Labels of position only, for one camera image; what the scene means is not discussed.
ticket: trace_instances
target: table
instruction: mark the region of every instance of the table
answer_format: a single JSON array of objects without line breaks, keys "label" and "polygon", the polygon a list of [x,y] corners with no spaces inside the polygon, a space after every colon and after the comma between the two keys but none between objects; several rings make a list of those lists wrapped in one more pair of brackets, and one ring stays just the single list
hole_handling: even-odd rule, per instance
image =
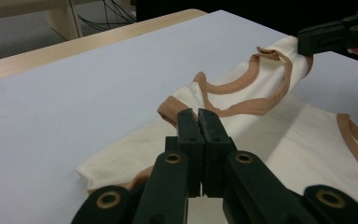
[{"label": "table", "polygon": [[[157,117],[197,72],[217,79],[282,37],[186,10],[0,60],[0,223],[70,223],[87,198],[80,163]],[[357,61],[316,55],[295,92],[358,124]]]}]

